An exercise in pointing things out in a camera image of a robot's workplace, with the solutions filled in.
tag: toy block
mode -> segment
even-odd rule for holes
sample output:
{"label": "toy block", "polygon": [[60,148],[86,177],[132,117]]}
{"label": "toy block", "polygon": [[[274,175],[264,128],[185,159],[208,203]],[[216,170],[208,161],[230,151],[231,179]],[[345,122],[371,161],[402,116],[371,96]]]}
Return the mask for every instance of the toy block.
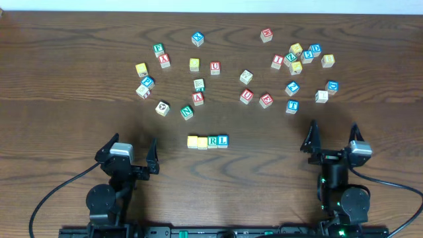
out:
{"label": "toy block", "polygon": [[262,105],[263,108],[267,108],[273,103],[273,98],[270,96],[270,94],[266,93],[262,97],[260,97],[260,105]]}
{"label": "toy block", "polygon": [[303,48],[299,45],[299,43],[293,44],[289,48],[289,53],[293,53],[297,57],[300,56],[302,52],[303,52]]}
{"label": "toy block", "polygon": [[217,136],[208,137],[208,148],[209,149],[217,148]]}
{"label": "toy block", "polygon": [[171,108],[168,104],[164,102],[159,102],[159,104],[156,107],[156,112],[162,116],[166,116],[170,109]]}
{"label": "toy block", "polygon": [[316,93],[316,102],[325,103],[329,99],[328,91],[318,90]]}
{"label": "toy block", "polygon": [[295,100],[289,100],[286,104],[286,113],[295,114],[299,108],[299,103]]}
{"label": "toy block", "polygon": [[227,148],[229,145],[228,136],[218,136],[217,137],[217,148]]}
{"label": "toy block", "polygon": [[313,61],[313,53],[309,50],[303,51],[301,54],[301,62],[302,63],[311,63]]}
{"label": "toy block", "polygon": [[144,85],[140,85],[137,90],[136,93],[138,94],[138,96],[140,96],[143,99],[146,99],[149,95],[150,95],[150,90],[144,86]]}
{"label": "toy block", "polygon": [[301,66],[301,62],[293,62],[289,67],[289,72],[291,73],[291,75],[300,74],[302,70],[303,66]]}
{"label": "toy block", "polygon": [[153,46],[153,50],[154,50],[154,54],[156,55],[156,58],[165,54],[165,48],[163,47],[162,43],[155,44]]}
{"label": "toy block", "polygon": [[159,56],[159,61],[162,69],[171,66],[171,60],[169,59],[169,56],[167,54]]}
{"label": "toy block", "polygon": [[254,96],[254,93],[252,93],[250,90],[245,89],[244,92],[241,94],[241,97],[239,100],[241,102],[248,104],[252,100],[252,97]]}
{"label": "toy block", "polygon": [[239,77],[239,80],[241,80],[241,82],[245,83],[246,85],[250,83],[251,79],[252,79],[252,73],[248,70],[244,70],[244,72]]}
{"label": "toy block", "polygon": [[198,72],[200,70],[200,59],[190,58],[190,71]]}
{"label": "toy block", "polygon": [[196,92],[204,92],[204,90],[206,89],[204,87],[204,80],[203,79],[194,80],[194,88]]}
{"label": "toy block", "polygon": [[220,74],[220,62],[211,62],[210,63],[210,74],[219,75]]}
{"label": "toy block", "polygon": [[333,55],[324,55],[322,58],[322,66],[323,67],[332,67],[335,63],[335,57]]}
{"label": "toy block", "polygon": [[309,50],[313,53],[313,57],[317,57],[322,52],[322,48],[320,47],[320,44],[312,44],[309,47]]}
{"label": "toy block", "polygon": [[198,142],[198,136],[188,136],[188,141],[186,142],[188,148],[190,149],[197,149],[197,142]]}
{"label": "toy block", "polygon": [[262,30],[262,33],[260,34],[260,38],[262,39],[263,43],[271,41],[272,37],[273,32],[270,30],[270,28]]}
{"label": "toy block", "polygon": [[192,111],[190,106],[185,106],[184,108],[180,109],[180,113],[182,114],[185,120],[188,120],[194,116],[194,112]]}
{"label": "toy block", "polygon": [[194,106],[200,106],[204,104],[204,97],[201,92],[193,93],[192,100],[194,101]]}
{"label": "toy block", "polygon": [[339,84],[336,81],[329,81],[326,84],[326,91],[328,91],[328,94],[334,95],[336,92],[338,92]]}
{"label": "toy block", "polygon": [[272,65],[270,67],[275,68],[275,69],[280,69],[283,61],[284,61],[283,56],[275,55],[275,57],[273,58],[273,61],[272,61]]}
{"label": "toy block", "polygon": [[137,69],[137,73],[139,77],[145,77],[148,75],[147,66],[145,66],[145,63],[137,64],[135,65],[135,68]]}
{"label": "toy block", "polygon": [[288,86],[286,86],[285,92],[289,96],[292,96],[296,94],[298,90],[299,90],[299,85],[295,81],[292,81]]}
{"label": "toy block", "polygon": [[198,149],[207,149],[208,139],[207,138],[197,138],[197,148]]}
{"label": "toy block", "polygon": [[191,37],[192,43],[197,47],[200,47],[204,43],[204,36],[199,32],[195,32]]}
{"label": "toy block", "polygon": [[297,61],[297,56],[295,56],[293,53],[287,54],[284,58],[284,64],[288,67],[291,66],[291,63],[295,61]]}
{"label": "toy block", "polygon": [[155,86],[154,80],[150,76],[147,76],[143,80],[141,80],[141,84],[146,86],[149,90],[153,89],[153,87]]}

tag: row of blocks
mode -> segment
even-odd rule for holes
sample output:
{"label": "row of blocks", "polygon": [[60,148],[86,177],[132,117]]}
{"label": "row of blocks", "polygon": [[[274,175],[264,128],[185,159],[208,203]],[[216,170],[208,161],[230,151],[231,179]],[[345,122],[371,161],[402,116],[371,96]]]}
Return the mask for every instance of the row of blocks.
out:
{"label": "row of blocks", "polygon": [[229,136],[188,136],[186,144],[189,149],[227,148],[229,145]]}

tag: wooden table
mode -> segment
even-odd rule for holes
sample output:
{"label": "wooden table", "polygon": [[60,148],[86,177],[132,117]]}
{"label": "wooden table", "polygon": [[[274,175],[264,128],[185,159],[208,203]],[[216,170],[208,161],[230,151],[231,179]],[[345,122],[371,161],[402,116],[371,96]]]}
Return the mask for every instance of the wooden table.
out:
{"label": "wooden table", "polygon": [[[260,30],[274,31],[263,44]],[[29,217],[54,187],[95,163],[94,155],[115,132],[134,145],[139,164],[158,138],[160,175],[139,182],[129,216],[196,225],[279,225],[324,218],[316,199],[320,168],[299,147],[311,119],[323,145],[341,149],[357,122],[374,155],[358,170],[423,190],[423,17],[372,15],[224,15],[162,13],[6,12],[0,20],[0,231],[28,237]],[[191,35],[201,31],[197,48]],[[161,69],[152,45],[162,42],[171,67]],[[336,63],[320,58],[291,76],[270,68],[274,54],[299,42],[320,43]],[[190,72],[200,58],[200,72]],[[209,62],[221,62],[211,76]],[[135,90],[135,64],[146,62],[156,86],[147,100]],[[244,69],[254,78],[249,105],[239,101]],[[204,78],[206,102],[193,106],[193,80]],[[296,115],[286,114],[286,85],[301,89]],[[340,91],[326,104],[314,95],[328,80]],[[263,109],[259,96],[274,103]],[[166,117],[155,107],[171,104]],[[188,134],[228,134],[229,149],[186,148]],[[95,169],[56,192],[35,220],[36,237],[57,237],[62,226],[86,225],[89,189],[107,183]],[[369,223],[390,230],[421,201],[411,192],[350,176],[372,191]],[[421,237],[418,218],[397,237]]]}

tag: black cable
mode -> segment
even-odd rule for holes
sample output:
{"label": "black cable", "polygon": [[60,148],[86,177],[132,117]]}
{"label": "black cable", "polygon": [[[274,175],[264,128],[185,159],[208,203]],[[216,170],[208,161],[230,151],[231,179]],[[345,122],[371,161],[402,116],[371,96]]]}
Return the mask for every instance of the black cable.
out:
{"label": "black cable", "polygon": [[68,185],[69,183],[81,178],[82,176],[86,175],[89,171],[95,169],[95,167],[97,167],[100,163],[96,163],[95,165],[91,166],[89,169],[87,169],[86,171],[80,173],[79,175],[69,179],[68,181],[62,183],[61,185],[57,186],[55,189],[53,189],[51,192],[49,192],[42,200],[41,202],[37,205],[37,207],[35,208],[34,212],[32,213],[31,218],[29,219],[29,236],[31,238],[34,238],[34,232],[32,230],[32,225],[34,224],[34,219],[35,219],[35,215],[37,214],[38,210],[41,208],[42,204],[44,202],[46,202],[46,200],[53,195],[53,193],[55,193],[57,190],[63,188],[64,186]]}
{"label": "black cable", "polygon": [[422,197],[422,205],[420,205],[419,209],[417,210],[417,212],[410,218],[408,219],[404,224],[402,224],[400,227],[396,228],[396,230],[392,231],[387,238],[391,238],[393,237],[396,233],[398,233],[400,230],[404,229],[406,226],[410,225],[410,223],[412,223],[419,215],[420,213],[422,213],[423,211],[423,193],[415,188],[409,187],[409,186],[405,186],[405,185],[401,185],[401,184],[397,184],[394,182],[387,182],[384,180],[380,180],[380,179],[376,179],[376,178],[371,178],[371,177],[367,177],[365,175],[360,174],[359,172],[355,171],[351,166],[350,166],[350,171],[353,172],[355,175],[359,176],[360,178],[366,179],[368,181],[371,182],[377,182],[380,184],[384,184],[384,185],[389,185],[389,186],[394,186],[396,188],[402,188],[411,192],[415,192],[418,195],[420,195]]}

